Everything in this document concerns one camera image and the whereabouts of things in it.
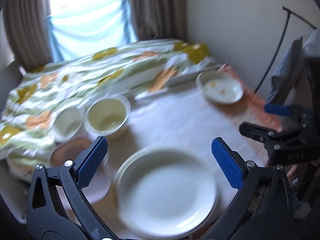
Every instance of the blue gripper pad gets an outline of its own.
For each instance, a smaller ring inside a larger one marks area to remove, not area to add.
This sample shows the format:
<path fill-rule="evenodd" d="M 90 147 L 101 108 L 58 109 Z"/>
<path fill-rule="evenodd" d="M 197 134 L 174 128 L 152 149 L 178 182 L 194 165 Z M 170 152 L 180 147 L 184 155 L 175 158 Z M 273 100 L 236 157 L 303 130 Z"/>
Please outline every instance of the blue gripper pad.
<path fill-rule="evenodd" d="M 237 152 L 233 152 L 222 138 L 215 138 L 212 141 L 211 152 L 231 187 L 240 189 L 244 182 L 244 170 L 240 166 L 245 163 L 241 156 Z"/>
<path fill-rule="evenodd" d="M 106 156 L 108 151 L 107 139 L 102 137 L 100 141 L 94 141 L 92 144 L 96 145 L 92 148 L 92 145 L 86 150 L 90 151 L 88 157 L 84 160 L 83 164 L 77 169 L 77 187 L 82 189 L 88 187 L 94 174 L 96 173 L 100 163 Z"/>
<path fill-rule="evenodd" d="M 280 116 L 290 116 L 291 111 L 287 106 L 266 104 L 264 106 L 264 111 L 268 114 L 276 114 Z"/>

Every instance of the metal screw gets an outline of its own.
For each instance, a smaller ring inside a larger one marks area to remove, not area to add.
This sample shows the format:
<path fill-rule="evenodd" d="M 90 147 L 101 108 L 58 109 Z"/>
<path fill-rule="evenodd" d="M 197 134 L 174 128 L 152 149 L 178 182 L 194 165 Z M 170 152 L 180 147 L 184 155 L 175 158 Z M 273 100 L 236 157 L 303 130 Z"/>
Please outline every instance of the metal screw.
<path fill-rule="evenodd" d="M 278 144 L 275 144 L 273 147 L 274 147 L 275 150 L 281 150 L 281 146 L 278 145 Z"/>
<path fill-rule="evenodd" d="M 66 161 L 66 162 L 64 163 L 64 165 L 65 165 L 66 167 L 70 167 L 72 164 L 73 164 L 73 161 L 71 161 L 71 160 L 68 160 L 68 161 Z"/>
<path fill-rule="evenodd" d="M 279 165 L 277 165 L 277 169 L 280 171 L 283 171 L 283 166 L 279 164 Z"/>
<path fill-rule="evenodd" d="M 37 170 L 41 170 L 43 168 L 43 164 L 38 164 L 37 166 L 36 166 L 36 169 Z"/>
<path fill-rule="evenodd" d="M 252 168 L 255 166 L 254 162 L 253 161 L 247 161 L 247 166 Z"/>

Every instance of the curtain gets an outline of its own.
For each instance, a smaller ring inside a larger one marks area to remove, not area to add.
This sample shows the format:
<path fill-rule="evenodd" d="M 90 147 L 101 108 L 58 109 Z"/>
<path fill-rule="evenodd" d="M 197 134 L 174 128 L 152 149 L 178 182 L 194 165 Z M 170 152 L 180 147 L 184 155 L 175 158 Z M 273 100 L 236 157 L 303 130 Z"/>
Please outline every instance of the curtain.
<path fill-rule="evenodd" d="M 26 71 L 52 62 L 46 16 L 49 0 L 7 0 L 4 26 L 9 44 Z"/>
<path fill-rule="evenodd" d="M 186 39 L 187 0 L 130 0 L 132 25 L 140 40 Z"/>
<path fill-rule="evenodd" d="M 105 0 L 47 18 L 55 62 L 137 41 L 128 0 Z"/>

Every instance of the stacked plates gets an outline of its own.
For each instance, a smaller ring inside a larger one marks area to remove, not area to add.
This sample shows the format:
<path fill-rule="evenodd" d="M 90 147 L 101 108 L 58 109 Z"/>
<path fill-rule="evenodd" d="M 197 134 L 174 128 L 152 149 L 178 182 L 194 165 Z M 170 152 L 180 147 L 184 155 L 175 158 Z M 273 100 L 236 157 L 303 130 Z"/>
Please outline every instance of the stacked plates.
<path fill-rule="evenodd" d="M 175 148 L 136 152 L 121 166 L 115 183 L 120 219 L 150 239 L 179 239 L 194 232 L 218 200 L 211 170 Z"/>

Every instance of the brown curtain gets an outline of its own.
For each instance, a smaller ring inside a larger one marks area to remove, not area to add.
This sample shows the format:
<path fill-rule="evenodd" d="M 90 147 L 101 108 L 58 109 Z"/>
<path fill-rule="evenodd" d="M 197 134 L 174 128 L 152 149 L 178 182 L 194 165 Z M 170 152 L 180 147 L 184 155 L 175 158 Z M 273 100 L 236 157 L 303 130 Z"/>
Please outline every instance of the brown curtain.
<path fill-rule="evenodd" d="M 130 0 L 138 39 L 186 39 L 187 0 Z"/>
<path fill-rule="evenodd" d="M 26 71 L 52 62 L 46 16 L 49 0 L 7 0 L 4 26 L 9 44 Z"/>

